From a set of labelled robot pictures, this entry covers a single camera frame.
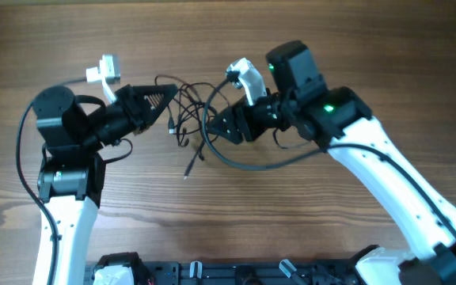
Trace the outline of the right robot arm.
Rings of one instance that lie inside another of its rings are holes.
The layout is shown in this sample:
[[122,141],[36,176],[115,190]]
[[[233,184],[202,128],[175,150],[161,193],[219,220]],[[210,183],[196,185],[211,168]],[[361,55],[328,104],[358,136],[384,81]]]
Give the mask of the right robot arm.
[[296,128],[318,153],[329,154],[370,191],[408,245],[405,250],[368,246],[337,272],[315,265],[308,283],[456,284],[456,207],[401,154],[352,89],[327,86],[303,42],[282,44],[266,60],[276,92],[268,91],[249,60],[231,63],[225,83],[243,89],[245,96],[214,116],[204,114],[202,136],[238,144],[271,128]]

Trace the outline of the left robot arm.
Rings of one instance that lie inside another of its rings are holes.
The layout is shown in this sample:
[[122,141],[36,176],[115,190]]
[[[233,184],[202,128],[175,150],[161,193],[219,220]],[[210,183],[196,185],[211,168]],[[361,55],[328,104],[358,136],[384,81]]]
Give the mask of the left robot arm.
[[150,128],[176,96],[168,85],[126,85],[105,104],[49,87],[33,101],[45,153],[37,186],[46,207],[35,284],[81,284],[89,239],[101,204],[107,161],[99,152]]

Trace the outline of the black USB cable thin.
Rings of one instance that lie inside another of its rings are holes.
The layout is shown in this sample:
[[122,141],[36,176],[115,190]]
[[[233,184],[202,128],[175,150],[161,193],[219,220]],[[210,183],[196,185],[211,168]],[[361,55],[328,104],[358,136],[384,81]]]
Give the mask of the black USB cable thin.
[[[174,80],[176,82],[178,82],[181,86],[181,83],[182,82],[186,82],[184,79],[182,78],[178,78],[177,76],[172,76],[172,75],[167,75],[167,74],[159,74],[159,75],[156,75],[155,78],[154,78],[154,84],[157,85],[158,84],[158,79],[159,78],[165,78],[165,79],[170,79],[170,80]],[[169,125],[172,124],[172,120],[169,118]],[[195,153],[193,154],[193,157],[192,159],[189,161],[188,165],[186,166],[186,169],[184,171],[184,179],[188,179],[190,174],[191,174],[191,171],[193,170],[193,167],[195,165],[195,162],[197,160],[200,160],[200,161],[204,161],[205,157],[203,156],[203,149],[206,145],[205,143],[205,140],[203,139],[203,132],[201,131],[201,124],[200,124],[200,133],[196,133],[199,135],[199,137],[201,138],[200,142],[199,142],[199,145],[195,148]]]

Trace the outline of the black USB cable thick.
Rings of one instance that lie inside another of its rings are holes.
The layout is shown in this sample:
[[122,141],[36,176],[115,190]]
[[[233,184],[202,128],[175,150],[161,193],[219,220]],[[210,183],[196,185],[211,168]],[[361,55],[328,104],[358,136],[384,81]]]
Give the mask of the black USB cable thick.
[[168,106],[169,118],[172,120],[169,126],[172,134],[176,136],[177,145],[181,148],[188,146],[190,135],[200,133],[200,117],[205,102],[200,96],[199,86],[214,87],[207,82],[182,82],[177,95],[172,100],[177,105],[175,119],[173,111]]

